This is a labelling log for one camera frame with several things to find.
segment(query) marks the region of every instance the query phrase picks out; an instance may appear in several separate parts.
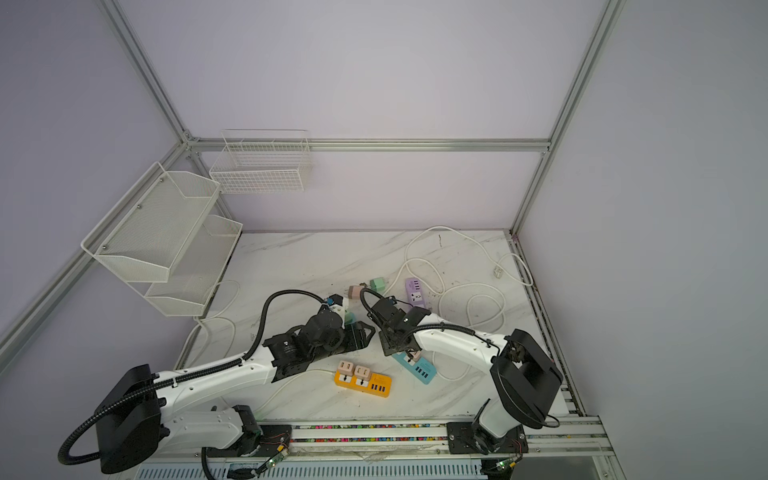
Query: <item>black cable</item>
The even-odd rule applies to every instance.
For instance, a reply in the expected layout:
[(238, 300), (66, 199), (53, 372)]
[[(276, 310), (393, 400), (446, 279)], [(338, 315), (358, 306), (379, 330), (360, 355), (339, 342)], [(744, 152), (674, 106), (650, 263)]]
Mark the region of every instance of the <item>black cable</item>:
[(455, 323), (425, 323), (424, 325), (417, 325), (412, 329), (408, 330), (407, 332), (403, 333), (401, 337), (405, 339), (416, 332), (422, 332), (424, 330), (455, 330), (456, 332), (461, 332), (461, 333), (466, 333), (467, 335), (476, 336), (477, 338), (485, 342), (483, 338), (475, 335), (475, 331), (473, 329), (469, 328), (468, 326), (456, 325)]
[(172, 386), (174, 383), (182, 383), (188, 380), (194, 380), (194, 379), (200, 378), (201, 376), (222, 372), (234, 366), (243, 365), (243, 361), (248, 360), (251, 356), (253, 356), (253, 353), (256, 352), (256, 348), (261, 343), (261, 337), (264, 335), (266, 311), (269, 309), (270, 303), (276, 297), (280, 295), (286, 295), (288, 293), (299, 293), (301, 295), (311, 296), (318, 302), (325, 303), (319, 295), (316, 295), (315, 293), (311, 293), (311, 292), (306, 292), (305, 290), (281, 290), (279, 292), (273, 293), (272, 295), (269, 296), (269, 298), (266, 299), (266, 302), (264, 303), (264, 307), (261, 310), (261, 321), (259, 325), (259, 331), (257, 333), (256, 339), (253, 341), (253, 345), (251, 345), (250, 349), (248, 349), (245, 355), (243, 355), (241, 358), (230, 360), (229, 362), (226, 362), (226, 363), (221, 363), (220, 365), (214, 365), (206, 369), (197, 370), (196, 372), (185, 373), (183, 375), (179, 375), (172, 379), (165, 379), (162, 382), (153, 383), (152, 385), (145, 386), (139, 390), (136, 390), (135, 392), (122, 396), (119, 399), (112, 402), (111, 404), (102, 407), (96, 413), (88, 417), (88, 419), (85, 420), (85, 422), (82, 422), (80, 426), (78, 426), (67, 437), (67, 439), (64, 440), (57, 454), (57, 459), (59, 463), (61, 463), (62, 465), (79, 465), (81, 463), (93, 462), (94, 460), (98, 460), (101, 457), (100, 452), (88, 453), (87, 455), (77, 455), (77, 456), (70, 455), (72, 446), (80, 437), (83, 436), (84, 433), (86, 433), (90, 429), (90, 427), (95, 425), (96, 422), (103, 419), (105, 416), (109, 415), (115, 409), (124, 405), (126, 402), (130, 402), (136, 398), (147, 395), (148, 393), (154, 392), (155, 390), (164, 389), (165, 387)]
[(390, 298), (391, 298), (392, 300), (396, 301), (396, 302), (400, 302), (400, 303), (404, 303), (405, 305), (410, 305), (410, 306), (413, 306), (413, 303), (404, 302), (404, 301), (402, 301), (402, 300), (396, 299), (394, 296), (391, 296)]
[(547, 414), (547, 417), (550, 419), (554, 419), (558, 424), (557, 425), (549, 425), (548, 423), (542, 423), (543, 426), (547, 427), (548, 429), (556, 429), (560, 426), (560, 419), (556, 416)]
[(208, 447), (200, 449), (200, 466), (203, 467), (203, 475), (205, 475), (207, 480), (216, 480), (216, 477), (214, 477), (214, 474), (211, 473), (210, 468), (208, 468), (207, 452)]
[(300, 295), (307, 295), (311, 296), (315, 300), (317, 300), (320, 303), (325, 303), (325, 300), (320, 298), (320, 295), (316, 295), (312, 292), (307, 292), (306, 290), (281, 290), (279, 292), (275, 292), (272, 295), (269, 296), (269, 298), (266, 299), (266, 302), (264, 302), (264, 307), (261, 309), (261, 319), (259, 321), (259, 331), (256, 333), (256, 338), (253, 340), (253, 344), (250, 346), (247, 352), (245, 352), (245, 355), (243, 355), (243, 360), (248, 360), (250, 357), (253, 356), (253, 354), (256, 352), (256, 349), (261, 344), (261, 337), (264, 336), (264, 326), (266, 325), (266, 312), (270, 308), (270, 303), (272, 303), (272, 300), (276, 299), (278, 296), (281, 295), (287, 295), (289, 293), (298, 293)]
[(371, 290), (367, 286), (360, 289), (360, 303), (362, 303), (363, 308), (365, 308), (368, 312), (368, 317), (376, 324), (376, 326), (384, 330), (384, 319), (379, 317), (379, 314), (374, 312), (373, 309), (371, 309), (371, 307), (368, 305), (368, 302), (366, 302), (366, 293), (370, 293), (371, 295), (377, 296), (380, 299), (383, 299), (384, 296), (375, 290)]

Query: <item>white wall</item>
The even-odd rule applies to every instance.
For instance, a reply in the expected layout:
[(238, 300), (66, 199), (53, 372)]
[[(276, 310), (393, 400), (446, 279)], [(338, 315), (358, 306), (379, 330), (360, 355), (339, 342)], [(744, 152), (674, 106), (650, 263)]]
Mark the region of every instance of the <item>white wall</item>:
[(549, 137), (604, 0), (123, 0), (198, 136)]
[[(0, 10), (1, 333), (174, 136), (95, 2)], [(127, 369), (170, 367), (189, 328), (93, 266), (0, 378), (0, 477), (101, 478), (58, 446)]]
[(627, 2), (522, 229), (632, 480), (765, 477), (766, 24)]
[(95, 3), (0, 16), (0, 331), (174, 136)]
[[(212, 165), (217, 153), (203, 153)], [(509, 228), (530, 152), (316, 152), (303, 193), (224, 195), (245, 230)]]

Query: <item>white power cable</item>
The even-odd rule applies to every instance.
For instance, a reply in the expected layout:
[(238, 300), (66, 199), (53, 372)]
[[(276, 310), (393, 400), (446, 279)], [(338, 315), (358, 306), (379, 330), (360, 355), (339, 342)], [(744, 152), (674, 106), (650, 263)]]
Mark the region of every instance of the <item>white power cable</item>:
[[(484, 293), (478, 293), (478, 294), (476, 294), (476, 295), (474, 295), (474, 296), (470, 297), (470, 298), (469, 298), (469, 300), (467, 300), (467, 305), (466, 305), (466, 312), (467, 312), (467, 319), (468, 319), (468, 321), (469, 321), (469, 326), (477, 326), (477, 325), (483, 325), (483, 324), (485, 324), (485, 323), (488, 323), (488, 322), (491, 322), (491, 321), (493, 321), (493, 320), (495, 320), (495, 319), (497, 319), (497, 318), (499, 318), (499, 317), (501, 316), (501, 318), (502, 318), (502, 324), (501, 324), (501, 325), (499, 325), (499, 326), (498, 326), (498, 328), (494, 329), (492, 332), (489, 332), (489, 333), (494, 333), (494, 332), (498, 331), (498, 330), (499, 330), (499, 329), (501, 329), (501, 328), (504, 326), (504, 324), (506, 323), (506, 316), (505, 316), (505, 314), (504, 314), (504, 311), (507, 309), (507, 297), (506, 297), (506, 296), (504, 296), (504, 293), (502, 293), (502, 292), (501, 292), (501, 290), (499, 290), (498, 288), (496, 288), (496, 287), (495, 287), (495, 286), (493, 286), (493, 285), (488, 285), (487, 283), (478, 283), (478, 282), (473, 282), (473, 283), (463, 283), (463, 284), (460, 284), (460, 285), (455, 285), (455, 286), (452, 286), (452, 287), (451, 287), (451, 288), (449, 288), (449, 289), (446, 289), (446, 288), (445, 288), (445, 281), (443, 280), (443, 278), (442, 278), (442, 275), (440, 275), (440, 272), (437, 270), (437, 267), (435, 267), (435, 265), (434, 265), (434, 264), (432, 264), (432, 262), (430, 262), (430, 261), (429, 261), (429, 260), (427, 260), (426, 258), (421, 258), (421, 257), (410, 257), (410, 258), (409, 258), (409, 257), (408, 257), (408, 251), (409, 251), (409, 249), (411, 248), (411, 245), (413, 245), (413, 244), (414, 244), (414, 242), (416, 242), (416, 241), (417, 241), (417, 240), (418, 240), (418, 239), (419, 239), (419, 238), (420, 238), (422, 235), (424, 235), (425, 233), (427, 233), (427, 232), (431, 232), (431, 231), (433, 231), (433, 230), (437, 230), (437, 229), (440, 229), (440, 230), (449, 230), (449, 231), (452, 231), (453, 233), (456, 233), (456, 234), (458, 234), (458, 235), (459, 235), (459, 236), (461, 236), (461, 237), (464, 237), (464, 238), (465, 238), (465, 239), (467, 239), (467, 240), (471, 240), (471, 241), (472, 241), (472, 242), (474, 242), (474, 243), (475, 243), (475, 244), (476, 244), (478, 247), (480, 247), (480, 248), (482, 249), (483, 253), (485, 253), (485, 256), (486, 256), (486, 257), (487, 257), (487, 258), (488, 258), (488, 259), (491, 261), (491, 263), (493, 263), (493, 264), (495, 265), (495, 268), (496, 268), (497, 270), (499, 270), (499, 271), (501, 271), (502, 273), (506, 274), (506, 275), (507, 275), (509, 278), (513, 279), (515, 282), (517, 282), (517, 283), (520, 283), (520, 284), (521, 284), (521, 285), (523, 285), (523, 286), (533, 286), (533, 282), (531, 282), (531, 283), (526, 283), (526, 282), (524, 282), (523, 280), (520, 280), (520, 279), (519, 279), (519, 278), (517, 278), (516, 276), (513, 276), (511, 273), (509, 273), (509, 272), (508, 272), (508, 271), (507, 271), (507, 270), (506, 270), (506, 269), (505, 269), (505, 268), (504, 268), (504, 267), (501, 265), (501, 261), (502, 261), (504, 258), (506, 258), (506, 257), (514, 257), (514, 258), (515, 258), (515, 260), (517, 260), (517, 261), (518, 261), (518, 262), (519, 262), (519, 263), (520, 263), (520, 264), (523, 266), (523, 268), (525, 269), (525, 272), (528, 274), (528, 278), (533, 278), (533, 276), (531, 275), (531, 271), (528, 269), (528, 265), (526, 265), (526, 264), (525, 264), (525, 262), (523, 261), (523, 259), (522, 259), (522, 258), (521, 258), (519, 255), (517, 255), (516, 253), (506, 253), (505, 255), (502, 255), (502, 258), (500, 258), (498, 261), (496, 261), (496, 260), (493, 260), (493, 258), (491, 257), (491, 254), (490, 254), (490, 253), (488, 253), (488, 250), (486, 250), (486, 249), (485, 249), (485, 247), (482, 245), (482, 243), (478, 242), (477, 240), (475, 240), (474, 238), (472, 238), (472, 237), (470, 237), (470, 236), (468, 236), (468, 235), (464, 235), (463, 233), (461, 233), (461, 232), (459, 232), (459, 231), (457, 231), (457, 230), (454, 230), (454, 229), (452, 229), (451, 227), (445, 227), (445, 226), (443, 226), (443, 225), (438, 225), (438, 226), (435, 226), (435, 227), (430, 227), (430, 228), (428, 228), (428, 229), (424, 230), (424, 231), (423, 231), (423, 232), (421, 232), (419, 235), (416, 235), (416, 236), (415, 236), (415, 237), (414, 237), (414, 238), (413, 238), (413, 239), (412, 239), (412, 240), (411, 240), (411, 241), (408, 243), (408, 245), (406, 246), (406, 250), (405, 250), (405, 252), (404, 252), (404, 254), (403, 254), (403, 255), (404, 255), (404, 261), (403, 261), (403, 263), (402, 263), (402, 265), (401, 265), (401, 267), (400, 267), (400, 270), (398, 270), (398, 272), (397, 272), (397, 275), (395, 276), (395, 279), (394, 279), (394, 280), (393, 280), (393, 281), (392, 281), (392, 282), (389, 284), (389, 287), (387, 287), (387, 289), (386, 289), (386, 290), (384, 290), (384, 294), (383, 294), (383, 295), (384, 295), (384, 296), (386, 296), (386, 294), (387, 294), (387, 293), (389, 293), (389, 291), (390, 291), (390, 290), (391, 290), (391, 289), (392, 289), (392, 288), (393, 288), (393, 287), (394, 287), (394, 286), (397, 284), (397, 280), (400, 278), (400, 275), (402, 274), (402, 270), (403, 270), (403, 269), (407, 269), (407, 270), (408, 270), (408, 273), (410, 273), (410, 274), (411, 274), (411, 276), (413, 276), (413, 277), (415, 277), (415, 278), (419, 279), (419, 282), (420, 282), (420, 283), (421, 283), (423, 286), (427, 287), (427, 289), (429, 289), (429, 291), (431, 291), (432, 293), (434, 293), (434, 294), (435, 294), (435, 295), (436, 295), (436, 296), (439, 298), (439, 299), (438, 299), (438, 304), (437, 304), (437, 311), (438, 311), (438, 315), (442, 316), (442, 309), (441, 309), (441, 306), (442, 306), (442, 301), (443, 301), (443, 299), (445, 298), (445, 295), (446, 295), (447, 293), (449, 293), (449, 292), (452, 292), (452, 291), (454, 291), (454, 290), (457, 290), (457, 289), (460, 289), (460, 288), (465, 288), (465, 287), (467, 287), (467, 286), (485, 286), (485, 287), (488, 287), (488, 288), (490, 288), (490, 289), (492, 289), (492, 290), (495, 290), (495, 291), (496, 291), (496, 293), (498, 293), (498, 294), (499, 294), (499, 295), (502, 297), (502, 302), (503, 302), (503, 304), (500, 304), (500, 303), (499, 303), (499, 302), (498, 302), (498, 301), (497, 301), (497, 300), (496, 300), (494, 297), (492, 297), (492, 296), (490, 296), (490, 295), (486, 295), (486, 294), (484, 294)], [(438, 279), (440, 280), (440, 286), (441, 286), (441, 288), (440, 288), (440, 291), (438, 291), (438, 290), (435, 290), (434, 288), (432, 288), (432, 286), (429, 284), (429, 282), (427, 282), (426, 280), (424, 280), (423, 278), (421, 278), (420, 276), (416, 275), (415, 273), (413, 273), (413, 272), (411, 271), (411, 267), (409, 266), (409, 263), (411, 263), (411, 262), (414, 262), (414, 261), (419, 261), (419, 262), (423, 262), (423, 263), (426, 263), (427, 265), (429, 265), (429, 266), (432, 268), (432, 271), (434, 271), (434, 272), (435, 272), (435, 275), (437, 275)], [(498, 313), (496, 313), (496, 314), (495, 314), (494, 316), (492, 316), (491, 318), (489, 318), (489, 319), (485, 319), (485, 320), (482, 320), (481, 322), (478, 322), (478, 323), (475, 323), (475, 324), (473, 324), (473, 323), (472, 323), (472, 313), (470, 312), (470, 309), (469, 309), (469, 307), (470, 307), (470, 304), (472, 303), (472, 301), (473, 301), (475, 298), (479, 298), (479, 297), (485, 297), (485, 298), (489, 298), (489, 299), (493, 300), (493, 302), (496, 304), (496, 306), (498, 306), (498, 310), (499, 310), (499, 311), (498, 311)], [(434, 352), (432, 352), (432, 364), (434, 364), (434, 363), (435, 363), (435, 353), (434, 353)], [(442, 378), (442, 379), (445, 379), (445, 380), (448, 380), (448, 381), (456, 381), (456, 380), (460, 380), (460, 379), (463, 379), (463, 378), (464, 378), (464, 377), (467, 375), (467, 373), (469, 373), (469, 370), (470, 370), (470, 369), (471, 369), (471, 367), (470, 367), (470, 366), (467, 366), (467, 368), (466, 368), (466, 370), (464, 371), (464, 373), (463, 373), (463, 374), (461, 374), (459, 377), (457, 377), (457, 378), (454, 378), (454, 379), (451, 379), (451, 378), (449, 378), (449, 377), (446, 377), (446, 376), (442, 375), (442, 374), (441, 374), (439, 371), (437, 372), (437, 374), (438, 374), (438, 376), (439, 376), (440, 378)]]
[[(197, 355), (194, 356), (192, 359), (188, 359), (186, 361), (186, 365), (193, 365), (203, 354), (206, 348), (208, 348), (208, 343), (210, 342), (211, 338), (211, 331), (208, 329), (208, 327), (205, 325), (207, 322), (210, 322), (211, 320), (225, 320), (230, 323), (232, 326), (232, 336), (230, 337), (230, 345), (227, 347), (227, 351), (224, 353), (224, 355), (221, 358), (226, 358), (227, 355), (229, 355), (230, 350), (232, 349), (232, 345), (235, 343), (235, 336), (237, 334), (237, 326), (235, 325), (235, 322), (228, 318), (224, 318), (221, 316), (222, 313), (224, 313), (228, 308), (232, 306), (233, 303), (235, 303), (235, 300), (237, 299), (237, 295), (240, 293), (240, 284), (236, 280), (221, 280), (220, 282), (215, 283), (210, 290), (213, 290), (217, 286), (221, 285), (222, 283), (234, 283), (235, 286), (237, 286), (237, 290), (235, 290), (235, 294), (232, 296), (232, 300), (221, 310), (219, 310), (216, 313), (216, 316), (211, 316), (205, 319), (201, 319), (199, 316), (193, 316), (192, 319), (197, 323), (197, 326), (192, 329), (190, 334), (187, 336), (187, 340), (184, 342), (184, 345), (187, 345), (187, 343), (190, 341), (190, 338), (192, 337), (193, 333), (197, 331), (199, 328), (200, 330), (203, 330), (205, 332), (205, 342), (203, 342), (203, 346), (197, 351)], [(176, 360), (176, 365), (181, 361), (181, 355), (183, 355), (184, 352), (179, 355), (179, 358)]]
[(288, 385), (290, 385), (290, 384), (293, 382), (293, 380), (296, 380), (296, 379), (298, 379), (299, 377), (301, 377), (302, 375), (306, 375), (307, 373), (311, 373), (311, 372), (325, 372), (325, 373), (330, 373), (331, 375), (335, 375), (335, 374), (336, 374), (336, 372), (335, 372), (335, 371), (334, 371), (334, 372), (332, 372), (332, 371), (330, 371), (330, 370), (323, 370), (323, 369), (311, 369), (311, 370), (305, 370), (304, 372), (301, 372), (301, 373), (297, 373), (296, 375), (294, 375), (294, 376), (293, 376), (293, 378), (292, 378), (292, 379), (288, 380), (287, 382), (285, 382), (285, 384), (284, 384), (283, 386), (281, 386), (280, 388), (278, 388), (278, 389), (277, 389), (277, 391), (275, 391), (275, 393), (273, 393), (273, 394), (272, 394), (272, 396), (271, 396), (271, 397), (269, 397), (269, 398), (266, 400), (266, 402), (262, 403), (262, 404), (261, 404), (261, 407), (259, 407), (258, 409), (255, 409), (255, 410), (253, 411), (253, 414), (254, 414), (254, 415), (256, 415), (256, 414), (257, 414), (257, 413), (258, 413), (258, 412), (259, 412), (261, 409), (263, 409), (263, 408), (264, 408), (264, 407), (266, 407), (266, 406), (267, 406), (267, 405), (268, 405), (270, 402), (272, 402), (272, 399), (274, 399), (274, 398), (277, 396), (277, 394), (278, 394), (278, 393), (282, 392), (284, 388), (286, 388)]

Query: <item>black mounting plate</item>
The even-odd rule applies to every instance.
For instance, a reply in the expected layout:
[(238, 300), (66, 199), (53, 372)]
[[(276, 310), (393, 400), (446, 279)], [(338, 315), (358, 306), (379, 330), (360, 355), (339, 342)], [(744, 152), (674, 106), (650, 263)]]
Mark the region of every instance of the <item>black mounting plate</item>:
[(280, 443), (290, 447), (290, 436), (293, 432), (291, 425), (264, 425), (260, 423), (259, 427), (261, 427), (262, 432), (261, 439), (259, 439), (259, 446), (251, 455), (252, 457), (270, 458), (277, 453), (277, 447), (280, 446)]
[[(448, 430), (449, 452), (456, 454), (481, 453), (475, 448), (474, 435), (472, 434), (472, 422), (448, 422), (445, 424), (445, 427)], [(520, 445), (523, 448), (522, 452), (520, 452), (520, 448), (514, 440), (520, 442)], [(497, 453), (528, 453), (528, 439), (525, 438), (523, 425), (518, 425), (507, 432), (507, 435), (504, 437), (504, 444), (491, 455)]]
[[(271, 458), (277, 453), (277, 447), (280, 446), (280, 443), (283, 443), (286, 447), (290, 447), (290, 436), (293, 432), (293, 427), (291, 425), (259, 424), (259, 427), (261, 428), (261, 436), (259, 437), (259, 443), (256, 446), (256, 450), (247, 457), (241, 458)], [(223, 458), (229, 456), (232, 456), (232, 454), (228, 453), (226, 449), (208, 449), (208, 457), (210, 458)]]

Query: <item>wall-mounted shelf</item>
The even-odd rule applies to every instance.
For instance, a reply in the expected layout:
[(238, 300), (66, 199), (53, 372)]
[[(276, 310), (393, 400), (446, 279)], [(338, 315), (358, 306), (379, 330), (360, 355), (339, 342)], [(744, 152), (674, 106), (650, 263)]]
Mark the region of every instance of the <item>wall-mounted shelf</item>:
[(304, 191), (312, 170), (304, 130), (222, 130), (224, 149), (210, 169), (224, 194)]
[(167, 282), (219, 196), (214, 180), (159, 164), (150, 170), (157, 168), (157, 179), (104, 240), (81, 243), (124, 282)]
[(152, 283), (144, 298), (165, 316), (201, 316), (232, 254), (243, 224), (208, 215), (166, 283)]
[(209, 215), (215, 180), (154, 164), (137, 184), (81, 247), (165, 316), (200, 316), (243, 224)]

